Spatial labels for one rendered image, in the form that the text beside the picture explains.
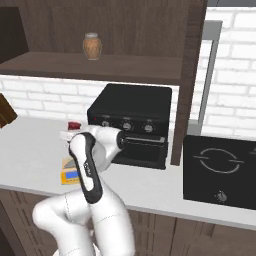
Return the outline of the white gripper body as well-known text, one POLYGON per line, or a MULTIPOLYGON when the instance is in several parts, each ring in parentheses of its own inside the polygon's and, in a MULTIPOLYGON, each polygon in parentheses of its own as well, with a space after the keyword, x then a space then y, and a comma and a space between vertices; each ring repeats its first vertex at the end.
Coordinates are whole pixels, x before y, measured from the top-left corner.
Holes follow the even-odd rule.
POLYGON ((77 131, 61 131, 60 132, 60 139, 65 142, 70 142, 71 139, 77 134, 77 131))

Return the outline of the black toaster oven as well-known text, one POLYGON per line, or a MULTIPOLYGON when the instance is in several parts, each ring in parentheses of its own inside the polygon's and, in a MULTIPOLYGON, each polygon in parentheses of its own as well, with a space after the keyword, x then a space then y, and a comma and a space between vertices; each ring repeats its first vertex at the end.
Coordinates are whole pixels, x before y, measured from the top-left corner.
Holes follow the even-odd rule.
POLYGON ((169 87, 112 84, 103 91, 87 110, 90 125, 101 125, 103 121, 109 127, 121 129, 126 137, 164 137, 165 143, 138 143, 126 140, 125 149, 113 160, 116 164, 165 169, 168 153, 168 132, 172 89, 169 87), (124 122, 132 128, 123 129, 124 122), (146 124, 153 131, 144 130, 146 124))

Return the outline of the dark wooden shelf unit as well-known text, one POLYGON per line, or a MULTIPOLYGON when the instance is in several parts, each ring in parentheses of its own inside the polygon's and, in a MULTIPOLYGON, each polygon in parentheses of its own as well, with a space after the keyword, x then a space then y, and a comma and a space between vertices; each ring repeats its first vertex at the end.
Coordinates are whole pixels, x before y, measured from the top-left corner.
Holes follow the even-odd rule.
POLYGON ((176 85, 171 162, 187 132, 207 0, 0 0, 0 74, 176 85), (83 50, 86 33, 102 44, 83 50))

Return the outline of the brown ceramic jar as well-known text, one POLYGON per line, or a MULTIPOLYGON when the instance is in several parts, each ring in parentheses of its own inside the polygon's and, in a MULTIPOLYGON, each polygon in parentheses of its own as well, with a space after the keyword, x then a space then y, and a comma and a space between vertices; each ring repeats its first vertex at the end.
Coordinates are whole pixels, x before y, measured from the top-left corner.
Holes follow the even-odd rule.
POLYGON ((83 50, 89 60, 98 60, 101 56, 102 44, 97 33, 86 33, 83 50))

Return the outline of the wooden base cupboards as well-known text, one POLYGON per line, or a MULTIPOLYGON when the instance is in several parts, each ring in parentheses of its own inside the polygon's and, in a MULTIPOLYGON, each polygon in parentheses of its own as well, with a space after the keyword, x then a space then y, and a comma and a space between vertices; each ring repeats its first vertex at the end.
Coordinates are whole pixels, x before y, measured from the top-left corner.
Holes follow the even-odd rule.
MULTIPOLYGON (((0 256, 52 256, 53 237, 32 221, 40 195, 0 189, 0 256)), ((256 256, 256 231, 130 211, 135 256, 256 256)))

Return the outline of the black induction hob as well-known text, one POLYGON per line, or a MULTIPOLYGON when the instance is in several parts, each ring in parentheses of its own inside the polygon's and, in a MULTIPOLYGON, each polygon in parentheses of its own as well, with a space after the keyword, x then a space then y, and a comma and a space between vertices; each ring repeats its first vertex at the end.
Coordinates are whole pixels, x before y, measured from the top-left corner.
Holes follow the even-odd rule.
POLYGON ((256 141, 187 135, 183 198, 256 210, 256 141), (219 191, 226 202, 217 200, 219 191))

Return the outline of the grey range hood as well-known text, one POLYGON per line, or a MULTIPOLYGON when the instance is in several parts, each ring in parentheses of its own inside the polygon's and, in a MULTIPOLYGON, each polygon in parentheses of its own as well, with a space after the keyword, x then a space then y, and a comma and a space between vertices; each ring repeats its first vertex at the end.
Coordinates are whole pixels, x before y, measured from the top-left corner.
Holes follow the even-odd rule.
POLYGON ((207 65, 207 72, 204 81, 202 98, 200 102, 199 115, 197 119, 190 119, 188 122, 187 134, 199 136, 202 131, 210 85, 214 71, 214 65, 221 35, 222 21, 206 20, 204 22, 202 39, 211 42, 210 55, 207 65))

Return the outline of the hob knob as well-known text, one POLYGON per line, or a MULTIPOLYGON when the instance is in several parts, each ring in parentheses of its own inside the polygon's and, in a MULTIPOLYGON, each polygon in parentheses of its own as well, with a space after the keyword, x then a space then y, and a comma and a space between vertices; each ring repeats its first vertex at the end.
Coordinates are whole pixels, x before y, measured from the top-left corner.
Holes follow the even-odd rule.
POLYGON ((219 191, 216 195, 216 198, 219 202, 226 202, 227 201, 227 196, 223 191, 219 191))

